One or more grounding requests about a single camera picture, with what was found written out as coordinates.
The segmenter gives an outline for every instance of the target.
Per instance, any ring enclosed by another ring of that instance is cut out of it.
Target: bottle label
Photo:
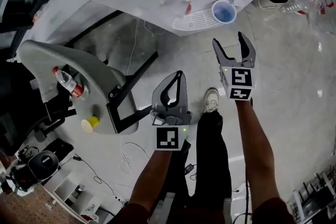
[[[84,92],[84,87],[78,85],[75,80],[71,80],[66,89],[75,97],[80,97]]]

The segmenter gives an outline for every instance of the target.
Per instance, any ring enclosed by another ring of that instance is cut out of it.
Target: white sneaker
[[[219,92],[216,88],[209,88],[204,98],[204,113],[211,113],[219,108]]]

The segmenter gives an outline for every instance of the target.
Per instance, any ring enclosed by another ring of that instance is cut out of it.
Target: black pants
[[[185,141],[175,151],[159,198],[175,193],[172,208],[184,206],[223,210],[225,198],[231,198],[231,175],[227,149],[222,137],[223,118],[217,112],[204,113],[197,126],[197,179],[195,194],[190,197],[184,175],[190,144]]]

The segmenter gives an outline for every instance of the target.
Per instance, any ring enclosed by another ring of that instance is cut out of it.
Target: person's right arm
[[[250,102],[236,101],[236,105],[254,212],[269,199],[279,198],[275,181],[274,156]]]

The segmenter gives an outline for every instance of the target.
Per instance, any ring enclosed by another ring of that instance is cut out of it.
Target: blue paper cup
[[[237,10],[229,1],[217,0],[212,5],[212,15],[217,22],[221,24],[230,24],[236,19]]]

